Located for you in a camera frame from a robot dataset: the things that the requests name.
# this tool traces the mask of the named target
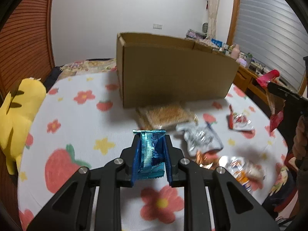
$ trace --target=window blind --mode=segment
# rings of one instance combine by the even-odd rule
[[[241,0],[234,44],[300,88],[308,34],[285,0]]]

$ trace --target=brown louvered wardrobe door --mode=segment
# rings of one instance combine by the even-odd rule
[[[0,31],[0,92],[23,78],[45,80],[54,67],[50,39],[52,0],[22,0]]]

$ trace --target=finger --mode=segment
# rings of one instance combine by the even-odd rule
[[[298,119],[297,127],[298,127],[298,130],[301,131],[302,133],[305,132],[305,124],[304,124],[303,115]]]
[[[296,143],[298,143],[301,146],[307,146],[307,135],[306,135],[306,133],[305,134],[301,133],[301,131],[298,129],[298,127],[296,127],[295,132],[296,132],[296,135],[295,135]]]
[[[305,147],[298,143],[296,137],[294,137],[294,145],[293,145],[292,151],[293,151],[293,154],[294,154],[295,157],[299,156],[300,158],[303,158],[303,157],[306,156]]]

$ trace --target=white floral tablecloth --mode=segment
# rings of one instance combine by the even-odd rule
[[[229,104],[249,116],[255,127],[252,133],[228,129]],[[269,133],[269,119],[234,85],[225,99],[186,105],[199,121],[210,122],[221,138],[224,149],[215,156],[243,156],[265,170],[263,185],[252,185],[261,204],[287,154],[278,130]],[[135,109],[122,108],[115,69],[56,82],[33,122],[23,153],[18,178],[23,229],[80,166],[104,166],[131,146],[132,130],[138,129],[136,117]],[[174,132],[167,134],[173,146],[187,154],[184,140]],[[121,216],[125,231],[183,230],[184,191],[169,187],[166,176],[137,181],[133,188],[121,189]]]

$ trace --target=pink bottle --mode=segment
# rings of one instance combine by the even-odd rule
[[[236,59],[238,59],[239,56],[240,56],[240,46],[238,44],[236,44],[235,47],[233,48],[232,52],[231,52],[231,58],[236,60]]]

